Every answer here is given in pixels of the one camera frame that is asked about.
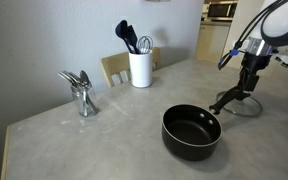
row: metal utensil holder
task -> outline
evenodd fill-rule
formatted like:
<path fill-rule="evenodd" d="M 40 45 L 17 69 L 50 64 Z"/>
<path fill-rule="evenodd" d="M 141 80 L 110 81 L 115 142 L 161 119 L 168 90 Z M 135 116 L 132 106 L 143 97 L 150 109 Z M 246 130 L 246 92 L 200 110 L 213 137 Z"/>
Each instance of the metal utensil holder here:
<path fill-rule="evenodd" d="M 96 96 L 91 85 L 78 87 L 71 86 L 71 90 L 73 99 L 81 116 L 91 117 L 98 113 Z"/>

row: chair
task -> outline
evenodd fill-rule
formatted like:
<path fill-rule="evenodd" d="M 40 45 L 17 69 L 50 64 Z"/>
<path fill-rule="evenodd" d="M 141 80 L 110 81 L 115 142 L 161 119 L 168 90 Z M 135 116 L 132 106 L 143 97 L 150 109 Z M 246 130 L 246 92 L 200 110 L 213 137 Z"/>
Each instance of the chair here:
<path fill-rule="evenodd" d="M 160 49 L 153 47 L 153 70 L 161 68 Z M 113 56 L 105 57 L 102 60 L 102 70 L 109 87 L 113 87 L 114 81 L 112 76 L 117 76 L 119 83 L 123 83 L 122 73 L 125 73 L 126 81 L 131 80 L 130 64 L 128 53 L 115 54 Z"/>

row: microwave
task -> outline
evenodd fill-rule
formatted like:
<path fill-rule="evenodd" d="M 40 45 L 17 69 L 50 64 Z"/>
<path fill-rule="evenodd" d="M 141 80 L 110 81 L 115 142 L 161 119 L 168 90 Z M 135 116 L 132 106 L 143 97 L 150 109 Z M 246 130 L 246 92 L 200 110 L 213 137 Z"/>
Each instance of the microwave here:
<path fill-rule="evenodd" d="M 237 1 L 210 2 L 207 19 L 216 21 L 232 21 Z"/>

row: whisk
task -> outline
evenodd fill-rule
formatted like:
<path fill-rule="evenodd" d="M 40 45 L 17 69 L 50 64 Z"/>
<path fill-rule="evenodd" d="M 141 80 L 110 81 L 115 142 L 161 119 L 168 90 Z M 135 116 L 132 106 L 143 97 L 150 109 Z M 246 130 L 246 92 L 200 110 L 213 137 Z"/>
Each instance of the whisk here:
<path fill-rule="evenodd" d="M 137 42 L 140 54 L 148 54 L 153 47 L 153 39 L 150 36 L 142 36 Z"/>

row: utensil holder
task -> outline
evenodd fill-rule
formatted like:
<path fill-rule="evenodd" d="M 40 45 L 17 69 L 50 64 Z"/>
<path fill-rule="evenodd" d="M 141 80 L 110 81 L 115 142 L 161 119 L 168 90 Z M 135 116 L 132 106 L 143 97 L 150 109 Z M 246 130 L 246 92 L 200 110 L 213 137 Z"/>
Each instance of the utensil holder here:
<path fill-rule="evenodd" d="M 152 50 L 148 54 L 129 53 L 132 85 L 145 88 L 152 84 Z"/>
<path fill-rule="evenodd" d="M 71 86 L 71 90 L 73 99 L 81 116 L 91 117 L 98 113 L 96 96 L 91 85 L 83 87 Z"/>

